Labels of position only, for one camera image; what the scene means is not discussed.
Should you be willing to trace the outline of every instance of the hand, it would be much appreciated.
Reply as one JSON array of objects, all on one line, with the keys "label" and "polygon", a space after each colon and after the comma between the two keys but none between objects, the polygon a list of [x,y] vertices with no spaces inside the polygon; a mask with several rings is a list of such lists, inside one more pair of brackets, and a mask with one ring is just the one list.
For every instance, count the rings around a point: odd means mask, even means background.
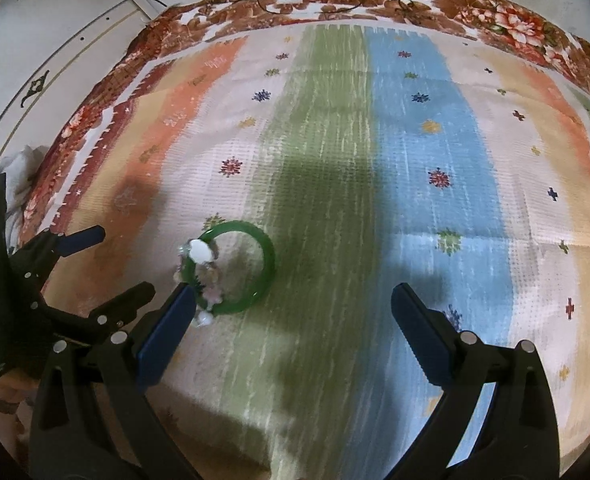
[{"label": "hand", "polygon": [[21,402],[38,385],[38,380],[29,377],[20,368],[15,368],[0,377],[0,400]]}]

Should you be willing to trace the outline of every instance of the white bead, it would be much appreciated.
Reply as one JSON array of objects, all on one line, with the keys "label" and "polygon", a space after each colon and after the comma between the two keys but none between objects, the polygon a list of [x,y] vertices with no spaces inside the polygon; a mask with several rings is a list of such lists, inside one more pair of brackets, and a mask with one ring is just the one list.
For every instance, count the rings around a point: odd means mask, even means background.
[{"label": "white bead", "polygon": [[199,326],[207,326],[213,323],[213,314],[210,312],[206,312],[205,310],[201,310],[197,314],[197,320],[199,322]]},{"label": "white bead", "polygon": [[206,242],[195,239],[188,242],[191,249],[188,252],[189,258],[197,265],[209,264],[215,259],[213,250]]}]

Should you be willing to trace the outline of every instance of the bedsheet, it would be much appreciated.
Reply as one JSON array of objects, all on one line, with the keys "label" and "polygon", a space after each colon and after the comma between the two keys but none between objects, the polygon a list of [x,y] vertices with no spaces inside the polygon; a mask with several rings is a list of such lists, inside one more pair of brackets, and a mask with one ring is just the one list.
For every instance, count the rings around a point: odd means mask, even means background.
[{"label": "bedsheet", "polygon": [[[409,282],[489,344],[533,340],[562,469],[590,441],[590,44],[506,0],[205,0],[137,37],[40,168],[22,240],[99,223],[57,264],[80,315],[229,219],[278,272],[191,327],[149,400],[276,479],[383,478],[440,398],[390,315]],[[228,286],[254,251],[223,241]],[[488,405],[486,388],[454,462]]]}]

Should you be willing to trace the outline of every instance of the metal screw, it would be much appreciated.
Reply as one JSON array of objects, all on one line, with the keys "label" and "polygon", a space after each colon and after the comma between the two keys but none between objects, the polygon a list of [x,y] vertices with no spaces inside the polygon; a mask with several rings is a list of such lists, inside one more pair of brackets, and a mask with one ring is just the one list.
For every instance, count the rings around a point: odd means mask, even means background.
[{"label": "metal screw", "polygon": [[126,332],[120,330],[120,332],[115,332],[111,336],[111,343],[114,345],[121,345],[124,341],[128,339],[129,335]]},{"label": "metal screw", "polygon": [[477,336],[468,330],[459,334],[459,338],[467,345],[474,345],[477,342]]},{"label": "metal screw", "polygon": [[528,339],[524,339],[524,341],[521,342],[521,349],[524,352],[528,352],[529,354],[532,354],[535,351],[535,345],[533,344],[532,341],[529,341]]},{"label": "metal screw", "polygon": [[65,349],[66,349],[66,341],[64,341],[64,339],[60,339],[59,341],[57,341],[57,343],[55,343],[53,345],[53,351],[56,354],[59,354],[60,352],[64,352]]}]

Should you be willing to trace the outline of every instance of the floral pattern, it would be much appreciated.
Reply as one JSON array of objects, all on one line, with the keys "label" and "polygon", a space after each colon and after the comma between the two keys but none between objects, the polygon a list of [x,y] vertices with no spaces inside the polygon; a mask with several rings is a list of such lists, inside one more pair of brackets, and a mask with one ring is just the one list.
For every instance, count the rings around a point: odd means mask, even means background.
[{"label": "floral pattern", "polygon": [[222,218],[219,215],[219,213],[216,213],[214,215],[209,216],[206,220],[204,220],[204,224],[201,226],[201,228],[204,231],[208,231],[210,229],[213,229],[216,225],[223,224],[224,222],[226,222],[226,220],[224,218]]},{"label": "floral pattern", "polygon": [[450,177],[447,173],[441,171],[440,168],[437,168],[434,171],[428,172],[428,183],[444,189],[445,187],[450,187]]},{"label": "floral pattern", "polygon": [[253,101],[257,101],[261,103],[262,101],[268,101],[271,98],[271,93],[266,90],[260,90],[259,92],[255,92],[253,96]]},{"label": "floral pattern", "polygon": [[235,157],[227,158],[221,162],[221,168],[219,172],[228,178],[232,175],[238,175],[241,173],[243,162],[238,161]]},{"label": "floral pattern", "polygon": [[255,126],[257,121],[254,117],[247,117],[246,119],[242,119],[239,123],[237,123],[238,128],[250,128],[251,126]]},{"label": "floral pattern", "polygon": [[413,101],[416,103],[425,103],[430,100],[431,98],[428,97],[427,94],[420,94],[419,92],[417,92],[417,94],[413,94]]},{"label": "floral pattern", "polygon": [[448,310],[446,312],[444,312],[444,314],[446,315],[446,319],[448,319],[450,324],[453,325],[453,328],[457,332],[460,332],[460,330],[461,330],[461,314],[453,308],[452,304],[450,304],[450,303],[448,304]]},{"label": "floral pattern", "polygon": [[562,369],[559,370],[559,378],[563,381],[565,381],[570,374],[571,374],[571,369],[566,365],[562,366]]},{"label": "floral pattern", "polygon": [[427,121],[424,121],[424,123],[422,123],[422,130],[426,134],[438,134],[441,132],[441,124],[431,119],[428,119]]},{"label": "floral pattern", "polygon": [[[309,9],[310,4],[322,7]],[[51,194],[61,186],[83,137],[147,62],[202,41],[220,41],[243,31],[352,19],[407,23],[460,36],[464,44],[481,41],[558,72],[590,94],[590,43],[508,0],[202,0],[169,7],[147,24],[131,42],[124,58],[93,88],[64,125],[35,180],[29,197],[31,207],[24,212],[21,240],[37,233]],[[282,53],[277,59],[287,57],[287,53]],[[160,63],[159,74],[172,63]],[[200,76],[193,84],[201,81]],[[127,107],[120,110],[122,114],[128,112]]]},{"label": "floral pattern", "polygon": [[437,248],[451,256],[453,253],[461,250],[461,235],[450,229],[444,229],[437,233],[440,239],[437,241]]}]

